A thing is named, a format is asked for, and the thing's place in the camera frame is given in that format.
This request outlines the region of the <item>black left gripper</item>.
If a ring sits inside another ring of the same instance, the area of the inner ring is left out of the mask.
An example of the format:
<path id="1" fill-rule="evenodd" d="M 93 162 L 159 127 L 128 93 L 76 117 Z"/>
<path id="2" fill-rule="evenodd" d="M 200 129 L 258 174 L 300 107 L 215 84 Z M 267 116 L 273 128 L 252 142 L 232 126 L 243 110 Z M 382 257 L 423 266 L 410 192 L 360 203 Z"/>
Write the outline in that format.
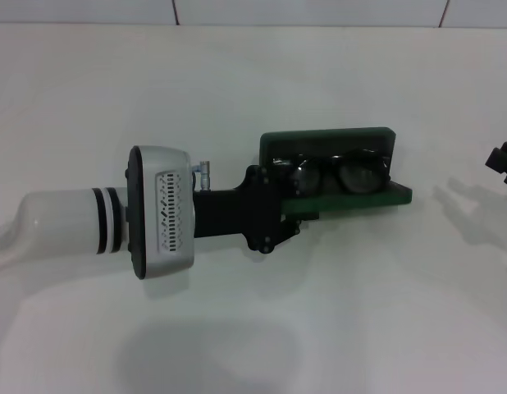
<path id="1" fill-rule="evenodd" d="M 271 253 L 304 222 L 319 219 L 319 213 L 281 214 L 281 195 L 296 195 L 294 170 L 293 163 L 260 163 L 233 189 L 196 191 L 194 236 L 241 234 L 251 250 Z"/>

